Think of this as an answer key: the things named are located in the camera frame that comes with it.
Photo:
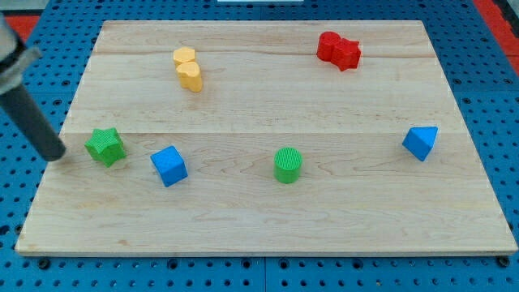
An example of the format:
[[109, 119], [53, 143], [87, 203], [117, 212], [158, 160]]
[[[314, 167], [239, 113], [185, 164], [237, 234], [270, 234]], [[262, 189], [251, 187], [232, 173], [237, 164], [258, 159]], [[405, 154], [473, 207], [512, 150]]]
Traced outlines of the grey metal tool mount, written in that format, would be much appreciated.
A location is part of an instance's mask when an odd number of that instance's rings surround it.
[[22, 84], [22, 74], [42, 57], [36, 47], [27, 47], [1, 14], [1, 94]]

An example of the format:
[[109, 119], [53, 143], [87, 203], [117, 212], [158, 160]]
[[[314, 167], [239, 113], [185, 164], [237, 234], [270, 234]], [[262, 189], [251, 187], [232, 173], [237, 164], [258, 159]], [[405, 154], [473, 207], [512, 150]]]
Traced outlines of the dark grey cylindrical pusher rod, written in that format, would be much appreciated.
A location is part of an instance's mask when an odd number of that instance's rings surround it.
[[2, 94], [1, 107], [45, 161], [63, 157], [65, 144], [23, 85]]

